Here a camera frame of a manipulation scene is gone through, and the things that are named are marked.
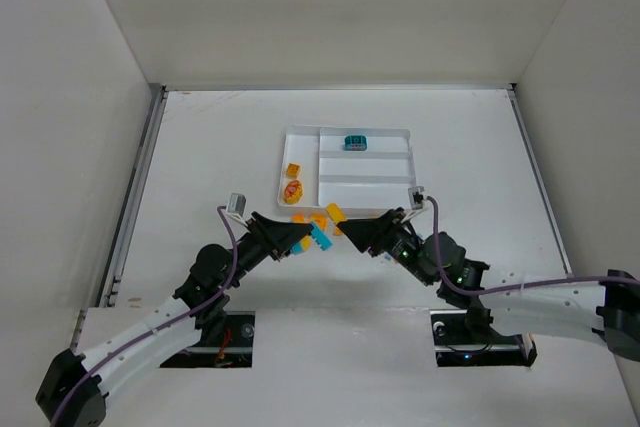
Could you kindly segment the yellow long lego brick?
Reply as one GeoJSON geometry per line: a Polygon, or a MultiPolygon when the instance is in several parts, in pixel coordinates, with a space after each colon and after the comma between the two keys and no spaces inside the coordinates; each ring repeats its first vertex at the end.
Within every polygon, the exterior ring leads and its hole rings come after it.
{"type": "Polygon", "coordinates": [[[329,203],[326,206],[326,212],[334,224],[339,224],[347,220],[346,215],[336,203],[329,203]]]}

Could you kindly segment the teal yellow lego block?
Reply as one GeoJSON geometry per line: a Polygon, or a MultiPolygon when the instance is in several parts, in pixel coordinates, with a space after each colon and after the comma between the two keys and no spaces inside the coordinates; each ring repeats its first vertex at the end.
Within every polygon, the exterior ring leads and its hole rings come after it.
{"type": "Polygon", "coordinates": [[[311,223],[311,226],[311,233],[291,248],[293,255],[300,255],[306,252],[312,244],[317,245],[322,251],[327,251],[332,247],[333,243],[324,231],[315,223],[311,223]]]}

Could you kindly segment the yellow round printed lego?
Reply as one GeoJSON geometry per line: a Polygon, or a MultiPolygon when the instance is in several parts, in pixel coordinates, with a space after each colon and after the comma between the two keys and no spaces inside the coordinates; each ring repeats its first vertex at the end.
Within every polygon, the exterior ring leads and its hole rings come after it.
{"type": "Polygon", "coordinates": [[[282,199],[287,205],[298,203],[303,196],[303,184],[298,179],[294,179],[288,182],[282,192],[282,199]]]}

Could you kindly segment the small orange square lego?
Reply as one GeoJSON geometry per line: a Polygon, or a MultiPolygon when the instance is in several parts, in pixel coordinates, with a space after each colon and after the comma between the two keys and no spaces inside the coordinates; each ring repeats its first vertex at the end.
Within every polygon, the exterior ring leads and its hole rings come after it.
{"type": "Polygon", "coordinates": [[[286,170],[285,175],[291,179],[297,179],[300,174],[301,167],[295,163],[289,163],[286,170]]]}

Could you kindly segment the teal round printed lego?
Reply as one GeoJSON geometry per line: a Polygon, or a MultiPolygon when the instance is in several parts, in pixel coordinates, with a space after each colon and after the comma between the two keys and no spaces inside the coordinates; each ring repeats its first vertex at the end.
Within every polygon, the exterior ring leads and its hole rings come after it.
{"type": "Polygon", "coordinates": [[[348,135],[344,138],[344,150],[348,152],[364,152],[368,149],[368,140],[364,135],[348,135]]]}

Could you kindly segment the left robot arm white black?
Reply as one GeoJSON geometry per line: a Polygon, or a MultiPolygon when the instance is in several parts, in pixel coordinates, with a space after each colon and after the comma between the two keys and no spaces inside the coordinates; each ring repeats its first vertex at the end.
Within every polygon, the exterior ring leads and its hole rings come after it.
{"type": "Polygon", "coordinates": [[[52,426],[98,426],[117,394],[173,355],[224,329],[227,291],[266,258],[279,261],[311,234],[309,223],[252,213],[230,248],[204,246],[185,282],[143,320],[81,353],[60,352],[35,401],[52,426]]]}

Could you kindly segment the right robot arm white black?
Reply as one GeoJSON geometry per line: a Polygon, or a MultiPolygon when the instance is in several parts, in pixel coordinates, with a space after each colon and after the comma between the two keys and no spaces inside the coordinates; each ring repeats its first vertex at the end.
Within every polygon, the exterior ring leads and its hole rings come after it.
{"type": "Polygon", "coordinates": [[[437,296],[465,311],[477,344],[496,337],[538,334],[591,342],[631,361],[639,359],[639,281],[624,270],[604,276],[515,279],[486,286],[489,265],[468,258],[464,247],[435,228],[417,235],[403,209],[378,218],[344,220],[339,230],[372,257],[389,255],[437,296]]]}

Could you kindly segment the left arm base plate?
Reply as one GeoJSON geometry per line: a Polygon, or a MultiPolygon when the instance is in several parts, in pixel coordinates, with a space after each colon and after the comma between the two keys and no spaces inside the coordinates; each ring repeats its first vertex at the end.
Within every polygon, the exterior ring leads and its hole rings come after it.
{"type": "Polygon", "coordinates": [[[232,311],[221,327],[164,361],[163,369],[244,369],[253,364],[256,313],[232,311]]]}

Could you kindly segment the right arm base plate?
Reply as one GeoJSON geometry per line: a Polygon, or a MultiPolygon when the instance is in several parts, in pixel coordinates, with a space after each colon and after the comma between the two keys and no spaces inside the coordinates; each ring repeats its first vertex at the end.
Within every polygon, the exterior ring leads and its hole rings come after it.
{"type": "Polygon", "coordinates": [[[473,319],[466,310],[430,311],[436,364],[440,368],[531,367],[538,357],[528,334],[501,335],[485,319],[473,319]]]}

